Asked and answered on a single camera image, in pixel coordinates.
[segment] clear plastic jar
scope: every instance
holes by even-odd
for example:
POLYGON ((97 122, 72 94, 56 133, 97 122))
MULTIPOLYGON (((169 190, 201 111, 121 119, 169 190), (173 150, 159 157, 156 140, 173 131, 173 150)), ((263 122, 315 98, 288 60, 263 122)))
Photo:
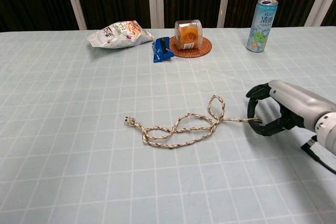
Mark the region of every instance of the clear plastic jar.
POLYGON ((175 22, 175 45, 177 49, 198 48, 202 41, 202 24, 198 19, 175 22))

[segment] round rattan mat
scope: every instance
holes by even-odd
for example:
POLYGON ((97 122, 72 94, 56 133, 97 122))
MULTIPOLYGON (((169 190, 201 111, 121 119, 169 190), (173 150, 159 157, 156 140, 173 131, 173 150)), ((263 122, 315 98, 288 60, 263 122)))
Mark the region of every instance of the round rattan mat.
POLYGON ((202 45, 199 48, 178 50, 175 46, 175 37, 169 39, 170 50, 173 51, 175 56, 182 58, 197 58, 209 53, 212 49, 210 40, 203 37, 202 45))

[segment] drink can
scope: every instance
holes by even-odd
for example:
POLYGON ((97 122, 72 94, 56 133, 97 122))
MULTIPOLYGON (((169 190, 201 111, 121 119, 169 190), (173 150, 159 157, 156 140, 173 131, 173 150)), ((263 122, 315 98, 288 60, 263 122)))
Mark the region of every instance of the drink can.
POLYGON ((277 8, 278 1, 276 0, 258 0, 247 40, 248 50, 264 51, 277 8))

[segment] rope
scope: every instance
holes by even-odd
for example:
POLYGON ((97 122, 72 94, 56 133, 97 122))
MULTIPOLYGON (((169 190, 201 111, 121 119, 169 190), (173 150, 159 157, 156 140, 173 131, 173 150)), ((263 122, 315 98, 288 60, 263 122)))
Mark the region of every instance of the rope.
POLYGON ((134 118, 130 117, 130 116, 126 116, 125 119, 125 123, 128 126, 132 126, 132 127, 136 127, 139 130, 142 131, 142 142, 144 144, 148 144, 150 146, 153 147, 160 147, 160 148, 166 148, 166 149, 174 149, 174 148, 179 148, 182 146, 188 146, 194 143, 197 143, 205 138, 207 138, 208 136, 210 136, 212 133, 214 133, 214 131, 216 130, 217 126, 221 123, 221 122, 225 122, 225 121, 230 121, 230 122, 238 122, 238 123, 248 123, 249 121, 253 120, 256 121, 258 123, 261 123, 261 119, 259 117, 254 117, 254 118, 250 118, 250 119, 235 119, 235 118, 224 118, 224 114, 225 114, 225 102, 224 100, 218 96, 218 95, 213 95, 209 101, 209 105, 208 105, 208 111, 209 114, 215 119, 211 119, 209 117, 207 117, 206 115, 199 115, 199 114, 195 114, 195 113, 188 113, 186 115, 181 116, 176 123, 174 124, 174 126, 171 129, 162 127, 162 126, 154 126, 154 127, 149 127, 149 128, 145 128, 143 127, 140 123, 138 123, 134 118), (212 102, 214 99, 217 99, 221 106, 222 106, 222 111, 221 111, 221 115, 217 116, 215 115, 215 113, 212 110, 212 102), (204 120, 206 122, 208 122, 210 124, 209 127, 189 127, 189 128, 182 128, 182 129, 177 129, 177 126, 179 125, 179 123, 185 119, 185 118, 198 118, 201 120, 204 120), (150 131, 156 131, 156 130, 160 130, 160 131, 164 131, 167 132, 168 134, 165 136, 151 136, 149 134, 150 131), (194 140, 191 140, 189 142, 184 142, 181 144, 164 144, 164 143, 157 143, 157 142, 152 142, 150 140, 164 140, 167 139, 169 137, 171 137, 174 133, 184 133, 184 132, 190 132, 190 131, 208 131, 208 133, 206 133, 205 135, 196 138, 194 140))

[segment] black cable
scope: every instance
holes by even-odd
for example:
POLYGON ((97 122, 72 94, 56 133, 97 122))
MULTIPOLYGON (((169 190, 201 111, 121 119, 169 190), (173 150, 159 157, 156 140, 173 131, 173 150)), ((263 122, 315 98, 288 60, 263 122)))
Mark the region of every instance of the black cable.
POLYGON ((301 149, 306 152, 313 160, 318 162, 320 165, 322 165, 325 169, 329 170, 330 172, 334 173, 336 175, 336 170, 331 168, 329 165, 327 165, 325 162, 323 162, 318 155, 313 152, 310 147, 313 146, 313 144, 317 142, 317 137, 313 136, 308 142, 303 144, 301 146, 301 149))

